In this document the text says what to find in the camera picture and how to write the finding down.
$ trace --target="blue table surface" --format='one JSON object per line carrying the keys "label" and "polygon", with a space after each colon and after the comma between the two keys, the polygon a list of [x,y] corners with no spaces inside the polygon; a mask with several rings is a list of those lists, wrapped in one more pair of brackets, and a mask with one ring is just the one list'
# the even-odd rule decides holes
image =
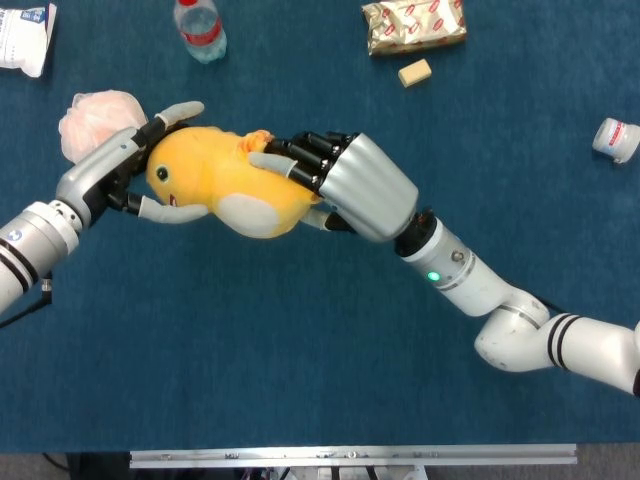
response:
{"label": "blue table surface", "polygon": [[[209,66],[168,0],[58,3],[43,77],[0,71],[2,223],[52,199],[75,93],[148,115],[198,99],[195,124],[238,133],[366,132],[501,275],[635,326],[640,162],[591,142],[607,116],[640,122],[640,2],[468,0],[466,43],[388,58],[367,55],[363,2],[217,3],[229,50]],[[433,77],[405,90],[423,57]],[[54,305],[0,332],[2,451],[640,441],[630,395],[485,364],[483,320],[389,245],[109,212],[55,273]]]}

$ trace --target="stuffed animal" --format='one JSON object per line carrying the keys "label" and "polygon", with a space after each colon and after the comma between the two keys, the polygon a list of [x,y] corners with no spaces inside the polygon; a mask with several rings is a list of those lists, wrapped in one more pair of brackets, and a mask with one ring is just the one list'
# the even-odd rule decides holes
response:
{"label": "stuffed animal", "polygon": [[226,225],[251,238],[289,232],[321,199],[278,174],[253,167],[249,152],[271,139],[215,127],[187,127],[162,140],[149,157],[147,182],[166,205],[206,205]]}

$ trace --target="silver robotic hand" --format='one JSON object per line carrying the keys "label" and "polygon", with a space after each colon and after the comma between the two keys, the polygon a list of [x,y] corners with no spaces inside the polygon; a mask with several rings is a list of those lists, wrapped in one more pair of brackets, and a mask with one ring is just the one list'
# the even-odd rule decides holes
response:
{"label": "silver robotic hand", "polygon": [[393,241],[396,253],[462,312],[490,315],[475,348],[492,366],[510,372],[558,366],[640,396],[640,324],[634,333],[579,315],[550,318],[542,301],[501,279],[431,210],[417,213],[417,188],[366,135],[304,132],[273,140],[250,162],[333,207],[309,223]]}
{"label": "silver robotic hand", "polygon": [[153,147],[203,109],[200,102],[173,105],[139,130],[116,133],[61,178],[54,201],[36,202],[0,228],[0,314],[39,279],[50,303],[51,270],[76,249],[80,233],[108,207],[163,223],[207,214],[203,206],[165,207],[126,190],[145,171]]}

